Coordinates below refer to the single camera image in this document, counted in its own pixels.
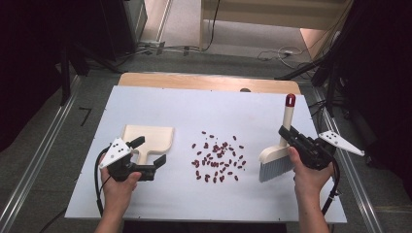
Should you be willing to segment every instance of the gray floor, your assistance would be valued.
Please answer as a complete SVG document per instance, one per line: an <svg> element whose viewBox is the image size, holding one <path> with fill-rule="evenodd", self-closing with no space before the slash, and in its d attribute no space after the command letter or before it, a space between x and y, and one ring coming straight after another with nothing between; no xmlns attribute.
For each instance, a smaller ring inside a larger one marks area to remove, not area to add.
<svg viewBox="0 0 412 233"><path fill-rule="evenodd" d="M162 55L139 54L131 57L121 68L129 72L166 72L188 74L230 75L271 79L287 74L290 69L277 60L259 61L248 57L179 52L164 52ZM45 164L27 195L10 232L39 232L40 229L69 203L76 178L86 158L88 148L102 116L111 88L120 78L107 70L92 70L88 77L80 77L81 85L77 98L48 153ZM313 87L302 78L297 79L308 103L316 102ZM0 206L3 210L12 191L18 184L52 119L58 111L58 91L34 116L16 141L0 153ZM92 108L84 126L86 112L79 108ZM341 134L361 147L352 123L343 118L340 109L335 109ZM381 224L387 232L410 232L411 205L401 181L386 170L377 170L364 165L360 157L354 157L357 170L369 194ZM339 189L347 224L339 224L335 232L367 232L360 208L342 174ZM95 220L59 218L48 232L91 232ZM288 223L290 232L297 232L296 223Z"/></svg>

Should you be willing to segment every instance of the brush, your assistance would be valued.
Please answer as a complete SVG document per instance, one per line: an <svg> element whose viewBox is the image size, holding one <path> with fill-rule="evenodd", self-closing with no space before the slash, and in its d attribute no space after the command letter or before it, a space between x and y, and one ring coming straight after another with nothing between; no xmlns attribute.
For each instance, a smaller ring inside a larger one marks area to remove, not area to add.
<svg viewBox="0 0 412 233"><path fill-rule="evenodd" d="M291 129L294 102L296 97L294 94L286 96L285 112L283 126L288 130ZM279 145L267 148L260 153L260 171L259 181L267 182L275 177L278 177L293 168L293 165L288 157L288 142L281 137Z"/></svg>

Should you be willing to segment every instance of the brush bristles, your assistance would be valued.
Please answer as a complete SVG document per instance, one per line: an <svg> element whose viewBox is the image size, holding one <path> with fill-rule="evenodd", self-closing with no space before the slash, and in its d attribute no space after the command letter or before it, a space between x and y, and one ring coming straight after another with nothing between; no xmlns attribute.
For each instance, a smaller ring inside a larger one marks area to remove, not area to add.
<svg viewBox="0 0 412 233"><path fill-rule="evenodd" d="M261 183L272 180L293 168L293 164L288 156L281 157L266 164L260 163L259 181Z"/></svg>

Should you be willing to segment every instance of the brush handle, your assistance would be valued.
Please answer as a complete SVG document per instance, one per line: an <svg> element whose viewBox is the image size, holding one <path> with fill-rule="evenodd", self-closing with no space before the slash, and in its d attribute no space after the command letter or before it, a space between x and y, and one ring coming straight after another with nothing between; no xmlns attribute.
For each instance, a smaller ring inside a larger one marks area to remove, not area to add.
<svg viewBox="0 0 412 233"><path fill-rule="evenodd" d="M285 128L287 128L288 130L291 130L293 110L294 110L294 102L295 101L296 101L296 96L294 96L294 94L288 94L286 96L284 120L283 120L282 125ZM280 147L285 147L287 144L288 144L288 142L283 137L281 137L281 141L279 142L279 146Z"/></svg>

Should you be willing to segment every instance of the floor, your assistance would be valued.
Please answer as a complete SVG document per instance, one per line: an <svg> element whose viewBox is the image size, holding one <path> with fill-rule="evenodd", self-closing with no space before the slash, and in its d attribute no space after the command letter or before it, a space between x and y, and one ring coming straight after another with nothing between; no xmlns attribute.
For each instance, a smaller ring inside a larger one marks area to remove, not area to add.
<svg viewBox="0 0 412 233"><path fill-rule="evenodd" d="M176 8L174 4L180 1L175 0L172 2L168 19L173 17L172 13L178 12L173 9ZM168 23L169 21L165 24L161 36L162 41L165 41L167 45L170 43L170 46L194 45L186 44L193 42L193 40L189 40L188 35L190 33L178 33L175 30L176 28L172 30L173 25ZM217 28L216 33L219 35L219 27ZM283 30L282 28L274 30L278 30L278 34L282 34L286 41L274 40L276 42L273 43L278 46L271 47L272 50L278 50L281 46L290 46L291 41L296 42L292 46L304 47L304 44L301 44L301 38L295 36L295 31L293 36L288 36L288 31L293 30ZM181 37L173 36L172 32L181 35ZM254 79L273 79L292 71L290 67L287 67L278 59L263 61L257 59L255 55L229 54L231 50L236 50L233 47L229 47L227 51L219 54L217 51L224 48L224 42L221 44L219 42L220 40L214 41L216 45L220 45L220 48L215 51L190 52L186 56L183 56L179 51L172 50L166 50L161 55L136 54L129 57L120 68L129 72L230 75ZM258 54L258 50L266 49L268 48L253 50ZM302 58L302 60L291 60L289 63L295 67L305 61L307 61L307 57ZM303 77L296 77L293 80L299 84L301 92L305 95L309 105L319 101L319 96L317 95L318 89L315 89L308 82L308 75L312 74L304 74ZM16 201L16 212L7 221L3 215L4 213L2 214L0 222L2 224L8 223L8 225L0 224L3 227L0 228L2 232L39 232L50 220L64 210L82 169L111 88L119 81L119 78L120 75L102 68L94 68L87 77L77 77L73 80L74 92L70 105L59 107L61 93L58 91L45 103L38 114L27 123L15 142L0 153L1 210L6 210L6 205L13 198L21 201ZM87 109L90 109L90 114L85 121ZM311 109L313 113L316 110L316 107ZM362 139L351 121L344 117L344 111L345 109L341 108L334 109L336 114L334 119L340 133L361 148ZM63 120L55 122L56 115L62 116ZM321 121L323 122L321 128L316 116L314 115L315 125L320 131L325 130L325 121ZM53 124L59 129L55 134L48 131ZM47 135L51 135L51 139L48 142L42 142ZM44 156L41 160L33 159L40 157L39 154L42 151ZM388 170L378 170L366 166L362 157L355 156L351 158L379 224L374 225L377 228L370 229L371 226L366 223L362 214L363 206L359 204L356 197L357 191L354 190L350 182L353 174L350 171L348 173L343 170L339 190L343 193L340 198L348 223L335 225L334 231L410 232L412 228L410 222L412 215L410 210L411 201L402 189L401 180ZM41 169L30 174L32 171L28 171L27 168L33 167L35 162L42 163L42 165L39 165ZM32 183L25 192L14 192L19 184L23 182L25 172L29 173L28 177L33 178ZM68 219L61 216L50 226L47 232L91 232L96 224L97 220ZM288 232L298 232L297 224L288 222Z"/></svg>

